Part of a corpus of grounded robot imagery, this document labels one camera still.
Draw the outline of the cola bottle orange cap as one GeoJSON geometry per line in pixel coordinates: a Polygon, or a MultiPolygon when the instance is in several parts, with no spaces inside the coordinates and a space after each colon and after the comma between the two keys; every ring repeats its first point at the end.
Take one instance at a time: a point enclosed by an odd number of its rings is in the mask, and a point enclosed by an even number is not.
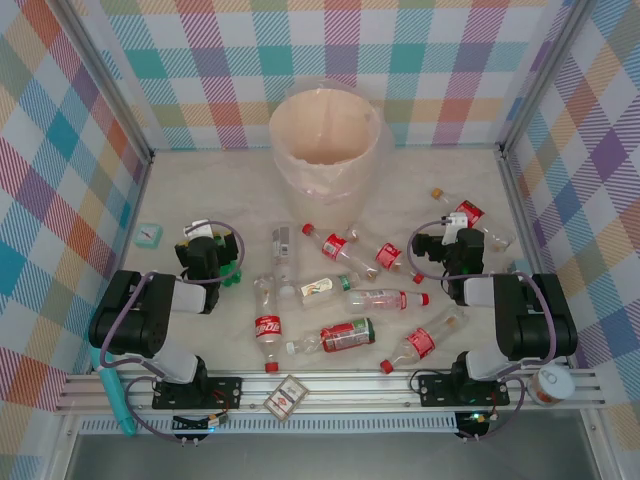
{"type": "Polygon", "coordinates": [[[440,188],[431,191],[431,197],[437,204],[440,216],[462,213],[467,217],[468,227],[484,233],[485,247],[493,252],[503,252],[516,240],[515,233],[499,223],[466,197],[446,193],[440,188]]]}

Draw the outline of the cola bottle red cap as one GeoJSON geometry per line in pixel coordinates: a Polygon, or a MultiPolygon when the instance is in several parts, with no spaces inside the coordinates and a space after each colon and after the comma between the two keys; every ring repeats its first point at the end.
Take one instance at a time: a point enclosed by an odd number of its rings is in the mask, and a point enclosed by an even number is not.
{"type": "Polygon", "coordinates": [[[380,273],[379,266],[365,248],[346,240],[332,230],[317,229],[311,223],[304,224],[301,231],[329,260],[356,272],[366,281],[374,282],[377,279],[380,273]]]}
{"type": "Polygon", "coordinates": [[[277,305],[276,282],[271,274],[258,276],[253,283],[256,318],[254,334],[264,356],[265,372],[279,372],[278,354],[282,345],[282,323],[277,305]]]}
{"type": "Polygon", "coordinates": [[[390,374],[400,367],[417,364],[468,323],[469,316],[463,308],[458,305],[447,307],[404,336],[392,354],[380,362],[381,371],[390,374]]]}
{"type": "Polygon", "coordinates": [[[407,276],[417,285],[420,285],[424,280],[424,276],[410,266],[404,251],[386,237],[378,235],[358,223],[351,224],[346,229],[345,235],[349,241],[360,244],[368,253],[372,254],[375,262],[383,270],[407,276]]]}

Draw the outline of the white label bottle green band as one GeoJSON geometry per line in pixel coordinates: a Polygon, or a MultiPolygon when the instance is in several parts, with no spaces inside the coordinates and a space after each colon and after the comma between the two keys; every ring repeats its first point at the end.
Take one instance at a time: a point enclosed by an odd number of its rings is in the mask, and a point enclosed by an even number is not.
{"type": "Polygon", "coordinates": [[[342,296],[360,284],[356,272],[326,275],[296,285],[296,294],[304,308],[318,306],[342,296]]]}

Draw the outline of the teal square clock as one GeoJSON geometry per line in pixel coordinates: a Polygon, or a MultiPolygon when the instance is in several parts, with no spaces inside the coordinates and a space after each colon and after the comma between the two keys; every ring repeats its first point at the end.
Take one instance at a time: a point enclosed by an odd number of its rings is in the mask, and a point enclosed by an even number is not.
{"type": "Polygon", "coordinates": [[[158,224],[140,223],[133,237],[133,243],[139,248],[156,249],[163,235],[163,228],[158,224]]]}

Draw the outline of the clear bottle grey label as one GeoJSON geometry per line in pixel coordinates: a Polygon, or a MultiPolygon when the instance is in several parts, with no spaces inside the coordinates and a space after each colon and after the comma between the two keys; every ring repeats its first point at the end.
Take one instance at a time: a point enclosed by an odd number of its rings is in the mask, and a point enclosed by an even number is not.
{"type": "Polygon", "coordinates": [[[296,231],[291,225],[282,224],[272,231],[271,236],[272,274],[278,295],[282,299],[290,299],[295,296],[298,273],[296,231]]]}

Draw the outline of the clear bottle red cap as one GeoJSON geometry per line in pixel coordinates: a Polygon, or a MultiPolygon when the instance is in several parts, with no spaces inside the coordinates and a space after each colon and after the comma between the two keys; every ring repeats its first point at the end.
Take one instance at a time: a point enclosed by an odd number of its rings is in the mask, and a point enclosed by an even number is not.
{"type": "Polygon", "coordinates": [[[346,308],[351,313],[420,310],[429,304],[430,297],[426,293],[396,289],[352,290],[345,297],[346,308]]]}

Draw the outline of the red green label bottle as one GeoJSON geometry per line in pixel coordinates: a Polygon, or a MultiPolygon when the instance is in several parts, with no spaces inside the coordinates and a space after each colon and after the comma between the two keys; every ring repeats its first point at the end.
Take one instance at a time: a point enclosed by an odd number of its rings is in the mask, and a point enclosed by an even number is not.
{"type": "Polygon", "coordinates": [[[289,355],[314,354],[320,351],[332,354],[375,342],[376,333],[372,320],[360,317],[323,327],[302,339],[288,341],[285,349],[289,355]]]}

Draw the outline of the playing card box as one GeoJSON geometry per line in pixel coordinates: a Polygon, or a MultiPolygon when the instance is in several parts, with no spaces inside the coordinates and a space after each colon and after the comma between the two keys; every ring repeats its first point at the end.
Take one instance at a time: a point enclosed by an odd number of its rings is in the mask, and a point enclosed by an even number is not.
{"type": "Polygon", "coordinates": [[[263,406],[280,422],[284,422],[308,393],[309,390],[296,377],[288,375],[267,397],[263,406]]]}

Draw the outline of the pull tab tin can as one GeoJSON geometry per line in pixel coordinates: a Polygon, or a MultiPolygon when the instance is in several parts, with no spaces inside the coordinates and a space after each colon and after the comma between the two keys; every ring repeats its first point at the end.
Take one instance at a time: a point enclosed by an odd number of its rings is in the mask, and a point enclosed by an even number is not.
{"type": "Polygon", "coordinates": [[[551,407],[569,399],[575,393],[575,383],[567,368],[548,364],[534,373],[526,389],[534,402],[551,407]]]}

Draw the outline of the teal pen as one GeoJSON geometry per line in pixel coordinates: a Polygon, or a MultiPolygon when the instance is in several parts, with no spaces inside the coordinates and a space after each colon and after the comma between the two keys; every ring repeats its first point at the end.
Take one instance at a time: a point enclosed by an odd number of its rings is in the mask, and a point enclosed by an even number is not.
{"type": "Polygon", "coordinates": [[[124,398],[124,390],[115,368],[106,368],[100,361],[100,349],[91,347],[89,350],[91,364],[98,373],[103,389],[109,401],[114,418],[122,433],[128,437],[136,434],[137,427],[124,398]]]}

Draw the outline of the aluminium base beam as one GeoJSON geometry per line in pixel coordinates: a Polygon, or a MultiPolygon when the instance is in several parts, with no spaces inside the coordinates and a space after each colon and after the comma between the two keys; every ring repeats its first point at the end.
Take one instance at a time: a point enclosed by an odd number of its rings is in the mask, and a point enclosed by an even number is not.
{"type": "MultiPolygon", "coordinates": [[[[300,404],[301,413],[389,413],[417,412],[421,403],[409,387],[412,374],[397,371],[388,376],[370,371],[300,371],[293,374],[309,394],[300,404]]],[[[258,371],[241,371],[237,413],[257,413],[271,392],[284,379],[258,371]]],[[[603,390],[591,370],[573,372],[574,395],[560,402],[557,409],[581,410],[606,406],[603,390]]],[[[111,411],[100,378],[96,374],[72,375],[64,386],[55,413],[107,414],[111,411]]]]}

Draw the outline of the black connector board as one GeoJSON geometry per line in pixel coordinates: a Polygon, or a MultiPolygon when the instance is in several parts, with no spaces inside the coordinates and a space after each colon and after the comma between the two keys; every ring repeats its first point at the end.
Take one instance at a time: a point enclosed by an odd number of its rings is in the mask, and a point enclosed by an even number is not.
{"type": "Polygon", "coordinates": [[[210,434],[226,425],[228,421],[229,415],[225,412],[211,414],[200,419],[174,416],[171,422],[171,431],[183,446],[187,443],[198,446],[210,434]]]}
{"type": "Polygon", "coordinates": [[[495,411],[456,412],[457,431],[455,435],[463,441],[487,437],[490,434],[492,423],[498,418],[499,414],[495,411]]]}

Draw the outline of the aluminium floor rail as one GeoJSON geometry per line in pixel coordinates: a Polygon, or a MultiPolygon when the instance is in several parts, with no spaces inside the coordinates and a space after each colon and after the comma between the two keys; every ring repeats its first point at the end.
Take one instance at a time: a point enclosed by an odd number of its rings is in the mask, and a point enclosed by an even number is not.
{"type": "Polygon", "coordinates": [[[132,172],[127,162],[122,162],[116,171],[97,227],[97,236],[109,250],[99,250],[102,280],[96,291],[92,314],[97,312],[114,274],[125,263],[152,164],[153,161],[137,158],[132,172]]]}
{"type": "Polygon", "coordinates": [[[523,319],[516,320],[517,332],[522,338],[516,344],[517,353],[524,352],[526,358],[535,359],[531,365],[544,365],[558,357],[571,357],[578,347],[578,333],[560,281],[542,266],[533,230],[505,153],[498,149],[495,156],[527,264],[523,275],[528,275],[540,291],[536,294],[536,290],[525,281],[532,290],[525,297],[532,304],[531,308],[525,309],[523,319]]]}

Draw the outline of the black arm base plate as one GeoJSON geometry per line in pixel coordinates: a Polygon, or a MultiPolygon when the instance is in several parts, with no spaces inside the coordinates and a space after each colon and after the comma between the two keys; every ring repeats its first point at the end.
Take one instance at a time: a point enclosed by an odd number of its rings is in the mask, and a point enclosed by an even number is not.
{"type": "Polygon", "coordinates": [[[510,397],[505,383],[496,381],[455,380],[450,374],[418,377],[422,407],[508,406],[510,397]]]}
{"type": "Polygon", "coordinates": [[[154,410],[238,409],[242,394],[240,377],[208,377],[201,384],[157,382],[153,386],[154,410]]]}

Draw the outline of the aluminium frame post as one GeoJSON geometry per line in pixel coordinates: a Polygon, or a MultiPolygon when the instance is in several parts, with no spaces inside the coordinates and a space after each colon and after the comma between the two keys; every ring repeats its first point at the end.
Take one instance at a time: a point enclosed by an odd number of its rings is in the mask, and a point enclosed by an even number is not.
{"type": "Polygon", "coordinates": [[[146,164],[152,164],[155,153],[146,140],[133,112],[121,94],[113,75],[99,49],[95,46],[80,15],[73,7],[71,0],[50,0],[50,3],[59,10],[60,20],[66,22],[67,30],[78,46],[80,54],[87,65],[87,70],[96,81],[98,88],[105,95],[109,105],[113,108],[114,116],[120,121],[124,132],[132,141],[134,149],[146,164]]]}
{"type": "Polygon", "coordinates": [[[508,157],[508,154],[524,135],[534,111],[541,103],[547,89],[555,80],[570,52],[571,46],[579,36],[584,23],[589,19],[597,1],[576,0],[569,10],[559,35],[551,44],[548,54],[541,62],[540,70],[532,82],[528,95],[524,97],[521,107],[506,132],[506,136],[498,143],[499,151],[503,158],[508,157]]]}

